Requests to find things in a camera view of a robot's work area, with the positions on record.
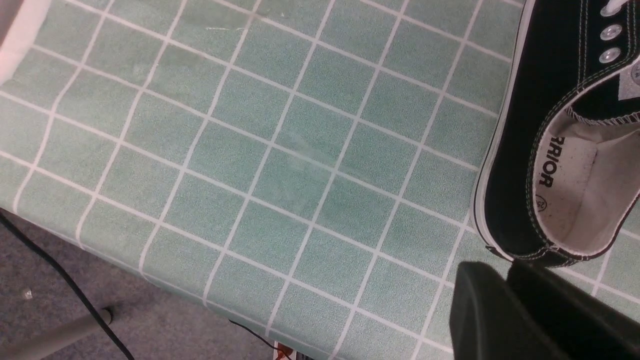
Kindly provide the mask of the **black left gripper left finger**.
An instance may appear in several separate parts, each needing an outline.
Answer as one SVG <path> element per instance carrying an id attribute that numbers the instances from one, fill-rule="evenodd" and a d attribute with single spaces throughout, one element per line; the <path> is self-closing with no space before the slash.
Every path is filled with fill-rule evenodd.
<path id="1" fill-rule="evenodd" d="M 455 360 L 568 360 L 506 284 L 482 262 L 457 267 L 449 328 Z"/>

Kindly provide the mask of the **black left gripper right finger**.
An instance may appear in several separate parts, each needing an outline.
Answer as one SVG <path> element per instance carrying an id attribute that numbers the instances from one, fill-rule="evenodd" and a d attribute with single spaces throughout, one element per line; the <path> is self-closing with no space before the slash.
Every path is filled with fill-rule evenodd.
<path id="1" fill-rule="evenodd" d="M 547 268 L 515 260 L 507 284 L 572 360 L 637 360 L 639 323 Z"/>

